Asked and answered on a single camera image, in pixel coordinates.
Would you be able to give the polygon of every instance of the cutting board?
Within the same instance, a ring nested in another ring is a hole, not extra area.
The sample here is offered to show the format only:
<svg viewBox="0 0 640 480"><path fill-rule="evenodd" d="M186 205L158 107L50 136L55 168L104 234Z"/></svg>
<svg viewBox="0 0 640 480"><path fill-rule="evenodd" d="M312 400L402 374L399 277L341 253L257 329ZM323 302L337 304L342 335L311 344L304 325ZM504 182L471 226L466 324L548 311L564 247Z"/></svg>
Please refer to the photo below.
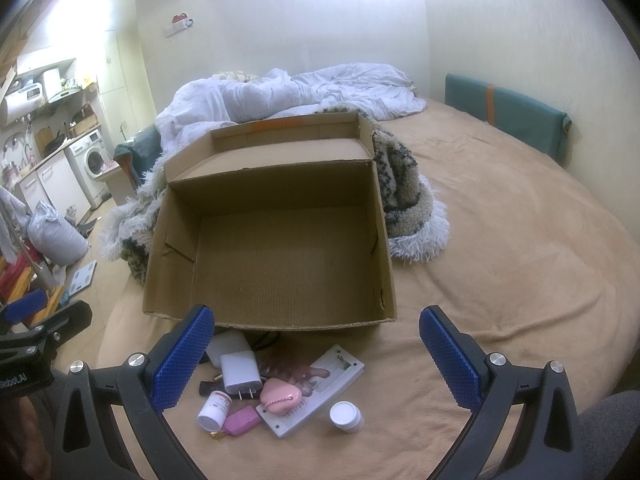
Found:
<svg viewBox="0 0 640 480"><path fill-rule="evenodd" d="M51 133L51 128L47 126L46 128L41 129L38 133L35 134L35 138L40 155L44 156L44 147L49 144L54 138L53 134Z"/></svg>

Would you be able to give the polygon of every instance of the pink heart-shaped case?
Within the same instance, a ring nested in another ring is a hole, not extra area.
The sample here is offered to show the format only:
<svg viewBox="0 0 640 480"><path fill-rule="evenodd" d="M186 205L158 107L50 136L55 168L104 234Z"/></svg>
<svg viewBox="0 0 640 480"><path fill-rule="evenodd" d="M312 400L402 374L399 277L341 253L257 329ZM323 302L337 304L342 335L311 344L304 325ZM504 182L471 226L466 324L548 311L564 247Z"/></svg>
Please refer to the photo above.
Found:
<svg viewBox="0 0 640 480"><path fill-rule="evenodd" d="M269 413L282 415L302 402L302 392L293 384L271 378L262 386L260 402Z"/></svg>

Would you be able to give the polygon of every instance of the beige bed sheet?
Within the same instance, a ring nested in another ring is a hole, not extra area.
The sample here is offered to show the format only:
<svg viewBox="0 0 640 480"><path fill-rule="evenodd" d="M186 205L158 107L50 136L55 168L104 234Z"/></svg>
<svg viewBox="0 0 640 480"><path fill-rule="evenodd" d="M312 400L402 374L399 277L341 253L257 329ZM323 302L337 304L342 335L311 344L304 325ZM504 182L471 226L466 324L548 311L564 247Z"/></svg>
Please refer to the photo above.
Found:
<svg viewBox="0 0 640 480"><path fill-rule="evenodd" d="M418 337L418 314L439 304L486 352L512 363L564 363L578 411L610 393L638 341L640 247L591 194L548 156L437 102L386 123L411 149L448 208L449 245L433 262L394 261L398 320L376 328L294 334L311 358L340 343L364 374L342 395L362 411L362 432L332 428L327 410L292 436L262 425L213 440L195 421L201 365L165 416L209 478L424 479L464 426ZM146 351L172 323L141 312L133 280L108 323L100 366ZM517 413L511 413L512 428ZM134 461L152 478L132 433L118 420ZM498 441L498 460L508 434Z"/></svg>

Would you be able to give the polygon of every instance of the metal screw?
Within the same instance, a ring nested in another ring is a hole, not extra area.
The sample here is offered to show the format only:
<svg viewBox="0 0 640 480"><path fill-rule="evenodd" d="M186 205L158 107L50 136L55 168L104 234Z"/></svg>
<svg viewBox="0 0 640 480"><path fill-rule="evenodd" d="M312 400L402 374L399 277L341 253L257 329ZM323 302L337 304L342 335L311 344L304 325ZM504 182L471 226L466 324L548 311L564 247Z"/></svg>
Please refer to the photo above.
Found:
<svg viewBox="0 0 640 480"><path fill-rule="evenodd" d="M560 361L551 361L551 364L549 365L549 367L556 374L561 374L562 372L564 372L564 366L562 365L562 363Z"/></svg>
<svg viewBox="0 0 640 480"><path fill-rule="evenodd" d="M507 358L502 354L498 354L498 352L494 352L489 356L489 361L496 366L503 366L507 362Z"/></svg>
<svg viewBox="0 0 640 480"><path fill-rule="evenodd" d="M77 374L83 368L84 368L84 363L82 361L73 361L71 363L71 366L69 367L69 370L71 370L71 373Z"/></svg>
<svg viewBox="0 0 640 480"><path fill-rule="evenodd" d="M145 362L144 354L133 354L127 359L129 366L140 366L143 362Z"/></svg>

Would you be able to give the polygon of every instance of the open cardboard box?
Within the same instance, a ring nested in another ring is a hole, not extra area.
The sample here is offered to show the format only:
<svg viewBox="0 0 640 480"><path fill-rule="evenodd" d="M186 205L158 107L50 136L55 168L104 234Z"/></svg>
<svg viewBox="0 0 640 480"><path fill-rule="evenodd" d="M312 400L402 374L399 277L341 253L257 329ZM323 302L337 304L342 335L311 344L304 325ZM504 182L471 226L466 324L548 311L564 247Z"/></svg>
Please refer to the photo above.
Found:
<svg viewBox="0 0 640 480"><path fill-rule="evenodd" d="M216 325L391 321L396 300L372 124L315 114L213 130L165 164L143 309Z"/></svg>

